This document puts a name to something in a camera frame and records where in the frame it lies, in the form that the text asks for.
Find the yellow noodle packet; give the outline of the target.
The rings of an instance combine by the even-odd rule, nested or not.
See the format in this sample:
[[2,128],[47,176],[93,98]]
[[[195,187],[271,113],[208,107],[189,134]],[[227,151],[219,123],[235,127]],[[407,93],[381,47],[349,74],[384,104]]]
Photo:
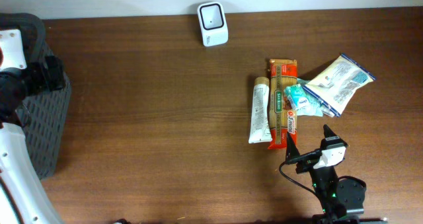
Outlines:
[[321,104],[340,117],[354,93],[376,78],[346,54],[340,54],[324,71],[303,86]]

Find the orange spaghetti packet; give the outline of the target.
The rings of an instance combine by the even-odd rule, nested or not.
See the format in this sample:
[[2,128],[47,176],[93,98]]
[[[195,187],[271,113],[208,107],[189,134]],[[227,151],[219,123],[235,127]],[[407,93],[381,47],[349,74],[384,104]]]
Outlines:
[[268,149],[287,147],[288,134],[297,142],[297,112],[284,90],[297,84],[297,61],[270,59],[269,126],[272,140]]

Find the teal Kleenex tissue pack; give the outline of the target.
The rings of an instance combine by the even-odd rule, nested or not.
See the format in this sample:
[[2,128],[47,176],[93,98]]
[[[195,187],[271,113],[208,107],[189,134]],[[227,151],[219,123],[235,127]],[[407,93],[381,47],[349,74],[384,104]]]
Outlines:
[[284,93],[287,96],[291,108],[296,112],[307,105],[309,101],[305,97],[303,87],[300,84],[292,85],[284,89]]

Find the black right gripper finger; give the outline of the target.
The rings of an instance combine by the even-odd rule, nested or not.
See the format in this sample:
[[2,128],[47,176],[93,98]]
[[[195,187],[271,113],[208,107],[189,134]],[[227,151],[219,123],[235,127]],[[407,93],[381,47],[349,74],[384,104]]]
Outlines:
[[292,164],[298,163],[300,158],[301,158],[301,155],[299,154],[296,144],[290,132],[287,132],[287,147],[286,147],[285,164],[292,165]]
[[339,137],[329,128],[327,124],[323,126],[323,133],[326,140],[339,139]]

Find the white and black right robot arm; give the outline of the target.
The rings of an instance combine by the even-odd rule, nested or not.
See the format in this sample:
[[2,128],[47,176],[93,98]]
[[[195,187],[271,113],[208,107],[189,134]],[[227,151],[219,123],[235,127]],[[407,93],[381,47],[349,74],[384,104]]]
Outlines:
[[353,176],[337,175],[335,166],[344,160],[348,144],[327,125],[323,126],[323,133],[325,138],[320,147],[305,154],[299,153],[293,137],[287,133],[286,159],[279,171],[284,165],[295,165],[297,174],[310,174],[312,189],[281,173],[318,199],[323,212],[313,215],[312,223],[359,223],[359,215],[364,213],[366,183]]

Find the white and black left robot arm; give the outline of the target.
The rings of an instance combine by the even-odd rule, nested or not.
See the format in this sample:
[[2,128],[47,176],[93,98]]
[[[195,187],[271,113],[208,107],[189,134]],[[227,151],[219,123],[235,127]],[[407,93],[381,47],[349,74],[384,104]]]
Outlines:
[[17,109],[29,96],[62,89],[63,69],[24,56],[22,33],[1,30],[1,222],[62,223],[30,161]]

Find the mint green wipes pack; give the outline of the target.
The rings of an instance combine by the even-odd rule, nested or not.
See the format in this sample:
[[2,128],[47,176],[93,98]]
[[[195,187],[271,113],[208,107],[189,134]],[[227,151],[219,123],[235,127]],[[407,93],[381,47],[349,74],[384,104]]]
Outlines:
[[303,89],[303,90],[304,90],[304,93],[305,93],[305,97],[309,101],[309,105],[307,105],[303,108],[300,108],[297,111],[298,116],[318,116],[318,117],[322,117],[324,115],[327,115],[331,118],[334,117],[334,113],[331,112],[323,103],[319,102],[318,99],[313,97],[305,89]]

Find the white cream tube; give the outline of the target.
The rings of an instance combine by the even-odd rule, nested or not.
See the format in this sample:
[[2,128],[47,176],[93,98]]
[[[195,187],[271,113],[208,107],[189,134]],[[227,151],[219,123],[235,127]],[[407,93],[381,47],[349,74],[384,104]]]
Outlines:
[[250,121],[249,143],[272,141],[268,122],[268,100],[270,96],[270,81],[266,77],[254,80],[252,95],[252,112]]

